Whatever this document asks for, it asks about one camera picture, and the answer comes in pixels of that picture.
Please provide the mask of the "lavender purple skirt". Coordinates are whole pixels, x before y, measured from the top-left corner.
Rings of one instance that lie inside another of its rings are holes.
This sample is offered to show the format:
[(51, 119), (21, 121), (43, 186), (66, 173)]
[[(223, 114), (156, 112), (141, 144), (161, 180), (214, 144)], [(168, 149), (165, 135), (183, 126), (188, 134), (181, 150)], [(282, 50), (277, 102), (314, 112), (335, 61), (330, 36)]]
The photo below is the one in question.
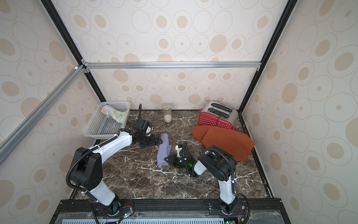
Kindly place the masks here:
[(168, 162), (165, 161), (170, 155), (171, 145), (169, 144), (169, 136), (166, 133), (162, 133), (160, 136), (162, 143), (159, 145), (158, 153), (157, 153), (157, 166), (158, 168), (163, 168), (168, 165)]

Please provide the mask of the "floral pastel skirt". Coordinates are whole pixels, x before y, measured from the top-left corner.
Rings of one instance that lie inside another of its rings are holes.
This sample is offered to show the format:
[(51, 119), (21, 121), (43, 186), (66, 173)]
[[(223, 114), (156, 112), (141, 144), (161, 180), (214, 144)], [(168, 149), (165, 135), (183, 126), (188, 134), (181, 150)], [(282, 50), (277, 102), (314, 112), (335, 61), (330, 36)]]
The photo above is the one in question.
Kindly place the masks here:
[(117, 123), (123, 123), (125, 121), (127, 111), (119, 111), (113, 108), (110, 105), (105, 105), (101, 109), (101, 113), (107, 116), (108, 118), (114, 119)]

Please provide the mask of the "rust orange skirt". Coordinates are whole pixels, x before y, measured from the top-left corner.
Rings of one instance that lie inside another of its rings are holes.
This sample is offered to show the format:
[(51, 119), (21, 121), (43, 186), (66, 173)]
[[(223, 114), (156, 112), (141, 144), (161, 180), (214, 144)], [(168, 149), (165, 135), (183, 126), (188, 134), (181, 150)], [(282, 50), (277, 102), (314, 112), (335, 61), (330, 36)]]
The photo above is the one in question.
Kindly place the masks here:
[(246, 161), (255, 142), (245, 133), (217, 126), (195, 126), (191, 134), (205, 148), (212, 145), (230, 153), (237, 161)]

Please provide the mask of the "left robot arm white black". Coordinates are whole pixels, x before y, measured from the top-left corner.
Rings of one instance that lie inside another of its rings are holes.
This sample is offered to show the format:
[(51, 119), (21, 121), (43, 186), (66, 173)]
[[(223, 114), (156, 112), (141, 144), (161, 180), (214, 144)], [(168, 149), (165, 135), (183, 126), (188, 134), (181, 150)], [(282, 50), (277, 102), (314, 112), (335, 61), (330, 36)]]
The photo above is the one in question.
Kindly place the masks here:
[(138, 118), (132, 126), (120, 129), (100, 144), (78, 148), (66, 174), (66, 184), (101, 204), (109, 215), (116, 215), (120, 210), (120, 202), (118, 196), (104, 183), (103, 163), (130, 145), (145, 148), (162, 144), (160, 136), (151, 134), (151, 131), (151, 123)]

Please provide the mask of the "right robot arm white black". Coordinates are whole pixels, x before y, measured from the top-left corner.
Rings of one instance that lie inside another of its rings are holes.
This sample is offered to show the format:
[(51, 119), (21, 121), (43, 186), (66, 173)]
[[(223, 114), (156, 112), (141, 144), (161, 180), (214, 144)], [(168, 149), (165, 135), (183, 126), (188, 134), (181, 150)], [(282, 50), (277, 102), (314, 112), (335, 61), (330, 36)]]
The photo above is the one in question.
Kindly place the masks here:
[(220, 187), (220, 207), (225, 215), (234, 212), (237, 196), (235, 191), (235, 168), (237, 160), (228, 152), (212, 145), (195, 159), (186, 147), (186, 143), (176, 146), (177, 153), (172, 154), (164, 161), (171, 166), (185, 169), (190, 177), (199, 177), (206, 171), (218, 180)]

